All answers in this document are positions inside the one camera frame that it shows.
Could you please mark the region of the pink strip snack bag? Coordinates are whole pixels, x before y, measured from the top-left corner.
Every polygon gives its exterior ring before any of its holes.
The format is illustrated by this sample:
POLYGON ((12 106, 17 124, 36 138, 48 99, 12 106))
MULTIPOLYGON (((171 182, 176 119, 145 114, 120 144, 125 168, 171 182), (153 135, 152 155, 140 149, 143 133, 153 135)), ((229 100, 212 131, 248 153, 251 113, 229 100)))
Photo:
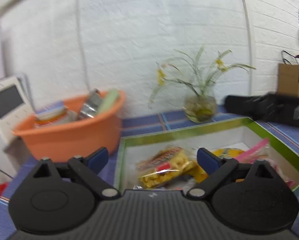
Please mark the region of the pink strip snack bag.
POLYGON ((248 159, 248 157, 254 155, 256 152, 263 149, 268 144, 269 144, 269 139, 265 138, 265 139, 261 140, 259 143, 257 143, 256 145, 254 145, 252 148, 248 149, 247 151, 245 151, 242 154, 235 157, 235 159, 241 163, 242 161, 248 159))

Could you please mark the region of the clear galette snack bag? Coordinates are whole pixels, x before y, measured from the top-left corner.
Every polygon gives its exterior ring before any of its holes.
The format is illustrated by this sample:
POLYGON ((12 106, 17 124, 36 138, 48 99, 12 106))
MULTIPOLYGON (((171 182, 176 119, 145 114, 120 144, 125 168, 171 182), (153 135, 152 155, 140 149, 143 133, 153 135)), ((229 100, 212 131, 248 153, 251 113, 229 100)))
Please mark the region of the clear galette snack bag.
POLYGON ((190 152, 179 146, 166 147, 156 155, 138 162, 138 180, 145 188, 154 189, 180 177, 197 166, 190 152))

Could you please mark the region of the yellow snack bag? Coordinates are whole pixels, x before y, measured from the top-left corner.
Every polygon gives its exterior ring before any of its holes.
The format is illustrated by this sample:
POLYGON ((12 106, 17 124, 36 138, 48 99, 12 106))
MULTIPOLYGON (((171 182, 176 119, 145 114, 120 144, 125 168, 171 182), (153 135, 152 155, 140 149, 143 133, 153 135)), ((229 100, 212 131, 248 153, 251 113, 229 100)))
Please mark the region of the yellow snack bag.
POLYGON ((244 151, 239 148, 218 148, 213 150, 212 153, 219 158, 236 158, 244 151))

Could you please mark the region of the brown paper bag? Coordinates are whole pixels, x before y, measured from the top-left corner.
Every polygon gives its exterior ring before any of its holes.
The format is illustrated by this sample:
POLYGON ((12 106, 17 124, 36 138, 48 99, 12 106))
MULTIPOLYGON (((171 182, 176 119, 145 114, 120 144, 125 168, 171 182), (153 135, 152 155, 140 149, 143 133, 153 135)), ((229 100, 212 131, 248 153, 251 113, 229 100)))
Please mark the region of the brown paper bag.
POLYGON ((278 65, 277 93, 299 98, 299 66, 278 65))

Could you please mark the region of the orange plastic basin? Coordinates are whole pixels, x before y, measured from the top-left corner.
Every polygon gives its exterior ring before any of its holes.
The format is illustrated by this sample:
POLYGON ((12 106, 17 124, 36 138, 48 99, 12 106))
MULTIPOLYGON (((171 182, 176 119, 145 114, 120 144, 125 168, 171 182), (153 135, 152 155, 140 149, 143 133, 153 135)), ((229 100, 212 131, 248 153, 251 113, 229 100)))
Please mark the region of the orange plastic basin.
POLYGON ((52 161, 61 162, 75 155, 86 157, 101 147, 112 154, 121 138, 120 112, 125 100, 126 93, 119 90, 119 98, 108 111, 94 118, 44 128, 34 127, 35 116, 32 114, 12 132, 23 139, 37 160, 49 157, 52 161))

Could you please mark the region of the blue patterned tablecloth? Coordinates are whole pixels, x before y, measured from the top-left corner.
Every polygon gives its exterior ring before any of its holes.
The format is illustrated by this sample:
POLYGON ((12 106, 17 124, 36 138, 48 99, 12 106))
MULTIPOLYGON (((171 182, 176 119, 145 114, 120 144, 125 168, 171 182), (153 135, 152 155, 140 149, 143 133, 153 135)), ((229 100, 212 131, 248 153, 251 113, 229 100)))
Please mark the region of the blue patterned tablecloth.
MULTIPOLYGON (((256 121, 256 123, 278 140, 282 141, 299 156, 299 128, 273 122, 256 121)), ((182 111, 159 113, 123 120, 122 137, 174 131, 175 129, 189 128, 192 126, 196 127, 199 126, 199 124, 187 119, 182 111)), ((14 180, 2 193, 2 198, 0 199, 0 239, 7 239, 15 231, 15 227, 8 214, 7 201, 36 163, 37 160, 30 157, 25 164, 21 166, 14 180)))

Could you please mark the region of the green cardboard box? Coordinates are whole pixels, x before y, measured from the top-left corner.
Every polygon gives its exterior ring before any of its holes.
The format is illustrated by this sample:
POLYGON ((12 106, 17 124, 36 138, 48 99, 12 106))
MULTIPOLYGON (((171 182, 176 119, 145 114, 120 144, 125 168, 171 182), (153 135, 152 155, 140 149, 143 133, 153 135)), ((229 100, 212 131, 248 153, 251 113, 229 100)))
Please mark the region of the green cardboard box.
POLYGON ((123 137, 118 149, 113 185, 120 191, 136 182, 135 165, 158 153, 167 146, 180 146, 186 150, 205 147, 248 150, 262 139, 268 139, 269 155, 284 174, 299 184, 299 155, 273 132, 249 118, 234 118, 190 128, 123 137))

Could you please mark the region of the glass vase with orchid plant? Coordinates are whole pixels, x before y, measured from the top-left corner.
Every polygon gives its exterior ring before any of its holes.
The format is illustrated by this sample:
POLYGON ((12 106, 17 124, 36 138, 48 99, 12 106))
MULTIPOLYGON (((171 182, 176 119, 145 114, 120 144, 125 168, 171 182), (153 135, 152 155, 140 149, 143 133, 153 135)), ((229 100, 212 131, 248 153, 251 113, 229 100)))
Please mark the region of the glass vase with orchid plant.
POLYGON ((242 69, 247 73, 256 69, 243 63, 225 64, 224 57, 232 53, 229 49, 218 52, 217 57, 205 68, 200 65, 204 51, 204 46, 200 46, 196 55, 192 57, 184 51, 176 50, 178 56, 156 63, 156 86, 150 94, 149 107, 152 107, 155 98, 164 89, 185 86, 189 93, 184 98, 183 111, 192 122, 202 123, 217 112, 217 100, 213 89, 219 78, 233 69, 242 69))

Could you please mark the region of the white appliance with screen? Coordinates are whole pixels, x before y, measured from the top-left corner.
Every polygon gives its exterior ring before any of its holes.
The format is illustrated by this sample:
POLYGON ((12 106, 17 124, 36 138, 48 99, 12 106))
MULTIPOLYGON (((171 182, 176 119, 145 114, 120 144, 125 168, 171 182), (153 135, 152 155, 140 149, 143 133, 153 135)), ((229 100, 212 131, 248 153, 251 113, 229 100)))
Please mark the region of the white appliance with screen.
POLYGON ((0 80, 0 141, 3 147, 15 138, 12 130, 34 113, 21 81, 16 76, 0 80))

